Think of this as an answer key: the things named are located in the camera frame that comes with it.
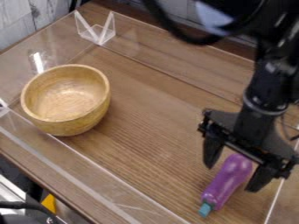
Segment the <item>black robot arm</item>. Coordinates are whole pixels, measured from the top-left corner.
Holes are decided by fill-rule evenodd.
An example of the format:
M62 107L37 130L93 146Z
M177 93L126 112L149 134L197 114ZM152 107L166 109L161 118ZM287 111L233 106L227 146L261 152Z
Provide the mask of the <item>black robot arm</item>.
M161 27L183 42L207 46L228 36L256 41L255 72L237 113L204 109L203 163L212 167L224 147L257 163L247 190L257 192L272 179L287 179L299 154L276 133L276 120L299 104L299 0L192 0L209 32L188 35L157 0L141 0Z

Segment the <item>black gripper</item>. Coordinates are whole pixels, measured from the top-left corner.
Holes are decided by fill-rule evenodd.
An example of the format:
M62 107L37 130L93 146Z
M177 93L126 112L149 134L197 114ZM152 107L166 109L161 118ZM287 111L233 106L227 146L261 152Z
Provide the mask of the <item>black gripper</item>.
M239 112L205 108L199 132L203 141L203 163L211 169L224 147L257 163L245 190L256 193L272 179L287 179L299 165L299 154L276 132L276 118L287 110L260 108L245 103Z

